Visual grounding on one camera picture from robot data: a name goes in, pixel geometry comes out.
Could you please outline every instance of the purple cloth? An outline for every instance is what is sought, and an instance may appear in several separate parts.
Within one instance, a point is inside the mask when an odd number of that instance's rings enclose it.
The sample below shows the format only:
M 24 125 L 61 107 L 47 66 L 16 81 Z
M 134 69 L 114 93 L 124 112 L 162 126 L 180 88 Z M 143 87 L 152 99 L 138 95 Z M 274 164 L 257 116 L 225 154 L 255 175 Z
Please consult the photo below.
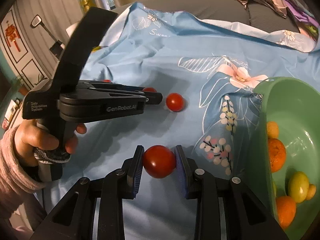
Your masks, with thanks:
M 284 3 L 287 5 L 287 7 L 289 8 L 289 10 L 292 12 L 292 14 L 296 17 L 296 19 L 299 22 L 303 22 L 303 23 L 307 23 L 310 25 L 313 25 L 317 28 L 319 28 L 319 24 L 318 22 L 313 19 L 312 17 L 310 17 L 308 14 L 306 14 L 305 12 L 300 11 L 299 9 L 295 8 L 292 3 L 290 3 L 289 0 L 284 0 Z

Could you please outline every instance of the orange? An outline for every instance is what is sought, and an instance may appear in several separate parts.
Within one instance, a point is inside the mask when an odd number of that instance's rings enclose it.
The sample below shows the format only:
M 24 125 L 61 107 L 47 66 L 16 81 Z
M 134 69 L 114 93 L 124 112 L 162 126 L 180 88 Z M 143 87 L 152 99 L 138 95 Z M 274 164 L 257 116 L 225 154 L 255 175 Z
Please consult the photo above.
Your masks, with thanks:
M 282 229 L 286 229 L 292 223 L 294 216 L 296 215 L 296 203 L 292 197 L 282 196 L 276 198 L 276 205 L 279 224 Z
M 285 163 L 287 153 L 283 143 L 275 138 L 268 139 L 268 153 L 271 172 L 279 171 Z
M 273 122 L 273 121 L 267 122 L 267 134 L 268 134 L 268 138 L 278 138 L 279 127 L 276 122 Z
M 316 193 L 316 186 L 314 184 L 310 184 L 306 200 L 312 199 L 315 193 Z

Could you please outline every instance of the sleeve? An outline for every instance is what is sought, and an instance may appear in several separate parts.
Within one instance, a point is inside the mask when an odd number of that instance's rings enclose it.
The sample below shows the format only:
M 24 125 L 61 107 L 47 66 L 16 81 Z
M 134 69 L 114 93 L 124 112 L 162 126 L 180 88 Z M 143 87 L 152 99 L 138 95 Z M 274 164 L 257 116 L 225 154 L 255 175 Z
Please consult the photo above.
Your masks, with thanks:
M 0 217 L 5 219 L 23 203 L 26 194 L 45 186 L 32 179 L 15 157 L 13 139 L 17 128 L 9 129 L 0 141 Z

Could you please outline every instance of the red cherry tomato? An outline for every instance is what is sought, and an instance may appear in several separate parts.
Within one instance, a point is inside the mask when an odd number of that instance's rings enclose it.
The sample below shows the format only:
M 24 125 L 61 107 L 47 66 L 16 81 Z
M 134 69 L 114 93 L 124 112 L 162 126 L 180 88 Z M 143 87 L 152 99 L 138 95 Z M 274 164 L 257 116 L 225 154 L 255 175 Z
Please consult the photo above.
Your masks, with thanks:
M 154 145 L 146 150 L 142 162 L 146 172 L 156 179 L 168 176 L 176 167 L 174 153 L 162 145 Z
M 145 91 L 145 92 L 157 92 L 157 90 L 155 90 L 154 88 L 144 88 L 142 91 Z
M 174 112 L 179 112 L 184 108 L 184 99 L 178 93 L 172 93 L 167 96 L 167 107 Z

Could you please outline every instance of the light blue bedsheet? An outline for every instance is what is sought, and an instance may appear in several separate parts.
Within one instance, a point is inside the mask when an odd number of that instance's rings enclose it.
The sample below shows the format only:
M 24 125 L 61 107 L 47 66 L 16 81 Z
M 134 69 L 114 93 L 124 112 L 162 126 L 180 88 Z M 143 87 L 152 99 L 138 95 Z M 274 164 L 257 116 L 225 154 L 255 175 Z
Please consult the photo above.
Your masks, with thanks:
M 151 11 L 136 3 L 119 36 L 91 54 L 81 79 L 154 87 L 164 98 L 180 93 L 186 108 L 173 113 L 163 100 L 142 115 L 87 124 L 63 177 L 45 189 L 47 211 L 80 177 L 98 179 L 121 167 L 137 145 L 180 144 L 213 175 L 241 176 L 261 102 L 253 88 L 268 77 L 288 76 L 320 91 L 318 50 L 302 53 L 185 12 Z M 164 179 L 143 172 L 137 198 L 124 201 L 126 239 L 193 239 L 196 201 L 183 199 L 177 184 L 176 171 Z

